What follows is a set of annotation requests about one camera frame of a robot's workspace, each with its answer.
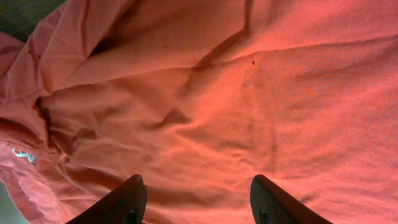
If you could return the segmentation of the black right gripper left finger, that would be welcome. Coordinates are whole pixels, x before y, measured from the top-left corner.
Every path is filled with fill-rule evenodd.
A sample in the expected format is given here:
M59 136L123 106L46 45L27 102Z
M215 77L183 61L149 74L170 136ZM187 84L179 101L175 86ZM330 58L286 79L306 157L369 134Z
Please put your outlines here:
M135 174L67 224L142 224L147 187Z

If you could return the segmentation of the orange t-shirt with white print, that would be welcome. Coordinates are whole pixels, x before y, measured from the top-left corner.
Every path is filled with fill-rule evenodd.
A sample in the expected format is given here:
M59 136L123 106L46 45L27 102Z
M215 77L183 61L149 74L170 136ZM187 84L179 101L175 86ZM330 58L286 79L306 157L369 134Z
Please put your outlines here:
M397 222L397 1L67 1L1 34L1 182L65 223L134 174L146 223L252 223L262 174Z

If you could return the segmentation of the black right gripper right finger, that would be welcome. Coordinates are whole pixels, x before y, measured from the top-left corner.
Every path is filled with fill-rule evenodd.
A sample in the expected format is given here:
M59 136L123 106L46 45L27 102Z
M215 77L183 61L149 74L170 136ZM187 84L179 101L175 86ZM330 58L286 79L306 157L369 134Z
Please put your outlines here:
M250 188L256 224L331 224L264 175L256 175Z

